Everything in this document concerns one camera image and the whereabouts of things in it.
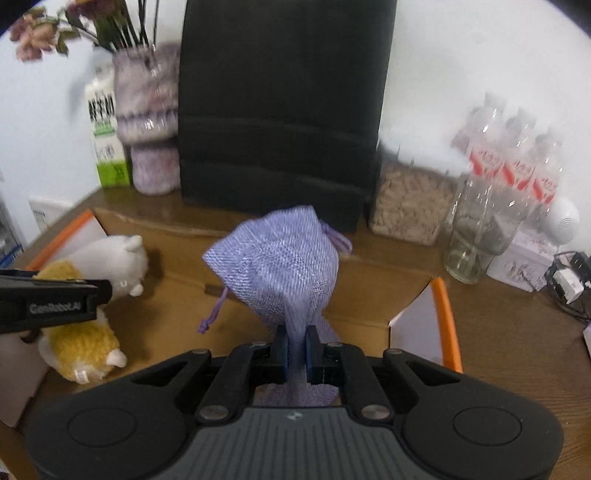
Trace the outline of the yellow white plush toy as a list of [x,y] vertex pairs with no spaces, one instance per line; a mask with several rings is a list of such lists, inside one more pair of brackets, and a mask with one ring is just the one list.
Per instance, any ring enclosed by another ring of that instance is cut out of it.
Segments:
[[101,381],[113,369],[122,369],[127,357],[111,329],[103,307],[110,302],[143,293],[148,256],[139,235],[114,235],[96,240],[46,264],[39,280],[106,280],[110,297],[99,300],[89,319],[42,330],[38,343],[45,362],[64,379],[80,385]]

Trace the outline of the purple fabric drawstring pouch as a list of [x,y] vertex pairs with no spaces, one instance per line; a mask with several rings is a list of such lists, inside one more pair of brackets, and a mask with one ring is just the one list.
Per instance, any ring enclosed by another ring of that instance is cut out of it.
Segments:
[[324,407],[338,397],[331,385],[311,385],[305,368],[305,331],[317,328],[324,343],[339,337],[322,314],[339,273],[331,227],[311,206],[278,210],[243,222],[202,258],[232,294],[267,329],[287,330],[287,382],[270,385],[256,403],[271,407]]

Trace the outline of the red orange cardboard box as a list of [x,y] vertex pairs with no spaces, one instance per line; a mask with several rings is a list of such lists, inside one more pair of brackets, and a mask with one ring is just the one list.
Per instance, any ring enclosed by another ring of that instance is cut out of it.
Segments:
[[[221,279],[201,256],[221,233],[133,221],[106,210],[86,210],[64,227],[53,228],[37,252],[19,267],[38,270],[94,241],[114,235],[140,235],[149,255],[146,291],[111,303],[107,317],[127,356],[128,372],[192,347],[224,355],[246,340],[270,336],[262,321],[231,291],[216,322],[197,332],[214,302],[224,294]],[[388,347],[407,350],[462,371],[462,360],[448,291],[442,278],[359,256],[342,256],[339,277],[324,311],[339,338],[371,356]]]

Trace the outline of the green white milk carton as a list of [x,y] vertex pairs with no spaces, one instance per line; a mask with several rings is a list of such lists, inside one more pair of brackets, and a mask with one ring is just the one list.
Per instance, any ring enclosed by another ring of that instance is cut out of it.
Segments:
[[126,149],[117,136],[113,66],[96,67],[84,93],[100,184],[103,188],[130,186],[131,171]]

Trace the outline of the clear seed storage container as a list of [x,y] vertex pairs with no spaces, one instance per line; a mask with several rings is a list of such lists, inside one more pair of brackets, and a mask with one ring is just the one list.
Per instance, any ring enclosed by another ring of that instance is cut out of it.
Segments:
[[370,212],[375,234],[423,246],[435,244],[459,179],[469,170],[465,157],[448,147],[380,140],[380,175]]

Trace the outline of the clear glass cup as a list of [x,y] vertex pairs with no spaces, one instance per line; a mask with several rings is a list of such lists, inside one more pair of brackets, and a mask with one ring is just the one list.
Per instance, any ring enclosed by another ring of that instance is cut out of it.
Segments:
[[482,177],[463,187],[443,263],[456,280],[478,283],[492,261],[511,244],[527,216],[520,192]]

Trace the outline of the white floral tin box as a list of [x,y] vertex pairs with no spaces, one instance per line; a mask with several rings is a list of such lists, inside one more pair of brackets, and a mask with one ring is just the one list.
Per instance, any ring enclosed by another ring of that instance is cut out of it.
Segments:
[[545,234],[520,229],[507,250],[492,261],[487,275],[527,292],[540,291],[557,249]]

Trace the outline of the black paper shopping bag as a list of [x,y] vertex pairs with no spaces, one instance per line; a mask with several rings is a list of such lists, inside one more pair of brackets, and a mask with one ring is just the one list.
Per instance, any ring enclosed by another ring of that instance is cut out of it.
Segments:
[[190,1],[178,150],[185,201],[314,207],[352,232],[370,198],[392,1]]

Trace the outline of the purple textured vase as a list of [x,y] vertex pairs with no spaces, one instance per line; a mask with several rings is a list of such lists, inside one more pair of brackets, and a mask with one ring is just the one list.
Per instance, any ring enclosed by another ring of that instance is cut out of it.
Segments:
[[128,148],[132,183],[144,195],[180,187],[178,83],[180,45],[121,50],[113,57],[117,137]]

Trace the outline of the white power adapter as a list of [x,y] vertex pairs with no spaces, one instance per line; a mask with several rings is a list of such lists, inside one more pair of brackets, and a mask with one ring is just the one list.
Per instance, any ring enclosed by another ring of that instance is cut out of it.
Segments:
[[570,268],[560,267],[551,276],[554,289],[565,305],[578,300],[584,292],[584,285]]

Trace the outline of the water bottle left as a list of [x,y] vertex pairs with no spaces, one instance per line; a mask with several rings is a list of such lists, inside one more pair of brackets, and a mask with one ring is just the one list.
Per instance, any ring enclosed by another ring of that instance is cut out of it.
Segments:
[[484,102],[468,115],[452,140],[452,146],[466,155],[472,172],[493,180],[503,165],[501,141],[505,134],[503,113],[506,100],[487,92]]

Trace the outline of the water bottle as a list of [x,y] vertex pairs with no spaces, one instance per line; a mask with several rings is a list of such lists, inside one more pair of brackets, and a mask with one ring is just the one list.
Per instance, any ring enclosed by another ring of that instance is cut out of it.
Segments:
[[557,194],[563,170],[562,144],[560,132],[549,127],[546,133],[536,137],[528,151],[528,159],[534,165],[529,187],[530,214],[539,208],[548,207]]
[[472,172],[493,180],[503,165],[501,141],[505,134],[503,113],[506,100],[487,92],[484,102],[468,115],[452,140],[452,146],[466,155]]
[[535,124],[536,117],[520,108],[505,125],[500,179],[504,185],[520,192],[527,190],[534,172],[534,165],[528,159],[527,152],[531,146]]

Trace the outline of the white round speaker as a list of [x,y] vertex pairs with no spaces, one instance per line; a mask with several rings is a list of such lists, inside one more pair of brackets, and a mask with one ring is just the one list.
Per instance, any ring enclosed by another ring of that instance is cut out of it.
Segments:
[[556,245],[572,241],[580,228],[580,214],[576,205],[566,197],[557,196],[542,219],[543,232]]

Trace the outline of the water bottle right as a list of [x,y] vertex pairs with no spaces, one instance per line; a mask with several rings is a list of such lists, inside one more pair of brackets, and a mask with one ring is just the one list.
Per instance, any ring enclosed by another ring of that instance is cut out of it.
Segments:
[[528,159],[534,165],[529,187],[530,214],[539,208],[548,207],[557,194],[563,170],[562,144],[560,132],[549,127],[546,133],[536,137],[528,151]]

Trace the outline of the dried pink roses bouquet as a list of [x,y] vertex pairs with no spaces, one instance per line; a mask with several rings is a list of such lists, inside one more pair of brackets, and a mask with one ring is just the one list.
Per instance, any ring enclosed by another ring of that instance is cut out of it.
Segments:
[[7,30],[16,45],[16,58],[40,61],[46,54],[69,55],[69,44],[85,39],[110,54],[153,47],[157,42],[160,3],[154,3],[152,28],[147,28],[147,3],[137,3],[133,20],[128,3],[120,0],[67,1],[51,14],[44,6],[30,6]]

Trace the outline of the water bottle middle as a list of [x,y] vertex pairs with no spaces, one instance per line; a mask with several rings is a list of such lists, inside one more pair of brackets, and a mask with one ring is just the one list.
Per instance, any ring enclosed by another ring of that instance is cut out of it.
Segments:
[[534,165],[528,159],[527,152],[531,146],[535,124],[536,117],[520,108],[505,125],[500,179],[504,185],[520,192],[527,190],[534,172]]

